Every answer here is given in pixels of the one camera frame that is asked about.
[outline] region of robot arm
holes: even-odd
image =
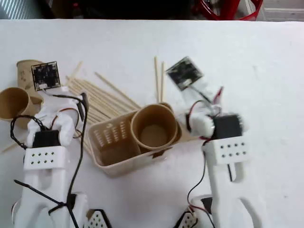
[[[246,137],[244,123],[235,114],[210,118],[208,116],[190,116],[190,126],[209,140],[202,147],[204,151],[212,191],[211,213],[216,228],[229,228],[231,214],[235,212],[235,202],[240,200],[252,218],[254,228],[269,227],[266,208],[258,194],[253,167],[250,162],[251,150]],[[234,169],[236,178],[232,180],[230,169]],[[210,196],[195,197],[191,204],[202,227],[212,227],[212,223],[203,208]]]
[[[19,209],[14,210],[17,211],[14,225],[33,228],[41,210],[47,209],[53,227],[73,228],[69,208],[64,203],[68,201],[73,204],[76,223],[82,227],[88,211],[87,197],[83,193],[69,197],[69,153],[64,147],[70,144],[79,121],[77,105],[73,99],[56,98],[55,102],[44,104],[35,117],[50,130],[41,131],[33,120],[28,123],[24,183],[15,181],[23,186],[23,191]]]

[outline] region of circuit board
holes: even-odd
[[[171,66],[166,73],[181,91],[203,77],[203,74],[196,68],[189,57],[185,57]]]
[[[35,90],[61,87],[57,62],[31,66]]]

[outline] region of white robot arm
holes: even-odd
[[[87,217],[89,211],[87,196],[81,192],[71,193],[73,184],[67,172],[69,152],[65,146],[70,144],[77,125],[81,124],[78,107],[83,107],[86,111],[88,109],[86,96],[83,95],[83,99],[68,98],[65,97],[66,95],[56,96],[58,98],[55,98],[55,102],[44,104],[40,112],[35,115],[36,121],[31,120],[28,124],[24,182],[15,180],[17,184],[23,186],[23,190],[21,199],[12,208],[14,227],[41,227],[37,221],[43,209],[47,209],[51,226],[55,228],[89,227],[87,224],[95,220],[94,216],[99,216],[94,227],[110,227],[104,220],[106,216],[102,210],[92,210],[90,217]],[[47,130],[41,130],[41,123]]]
[[[212,195],[194,197],[190,211],[198,218],[193,227],[229,228],[236,201],[240,201],[252,218],[254,228],[268,228],[266,208],[258,193],[245,124],[236,114],[210,117],[202,113],[189,116],[192,132],[206,141],[202,151],[207,165]],[[231,170],[236,177],[232,179]],[[180,223],[177,227],[187,227]]]

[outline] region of white table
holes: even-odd
[[[80,60],[79,77],[106,88],[109,78],[140,105],[155,102],[153,57],[171,66],[190,56],[210,85],[224,85],[226,111],[241,112],[255,152],[272,227],[302,227],[304,191],[304,23],[27,20],[0,21],[0,90],[16,86],[16,62],[58,62],[64,82]],[[166,101],[176,112],[182,97],[166,79]],[[0,147],[10,142],[0,121]],[[186,207],[186,194],[200,179],[199,141],[177,146],[168,159],[110,179],[85,154],[74,186],[91,208],[105,209],[114,228],[172,227]],[[79,144],[69,150],[79,155]],[[0,226],[12,227],[11,205],[20,197],[23,150],[0,154]],[[194,195],[210,193],[209,180]]]

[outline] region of paper cup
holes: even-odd
[[[43,62],[41,61],[33,59],[22,60],[17,62],[18,87],[27,91],[30,96],[30,99],[34,104],[40,104],[43,101],[43,98],[35,91],[31,66],[42,63]]]
[[[140,147],[166,148],[174,142],[178,127],[173,112],[161,104],[140,109],[132,118],[131,134]]]
[[[11,87],[0,93],[0,119],[12,121],[17,115],[32,115],[37,113],[28,93],[21,88]],[[16,125],[27,129],[28,118],[19,118]]]

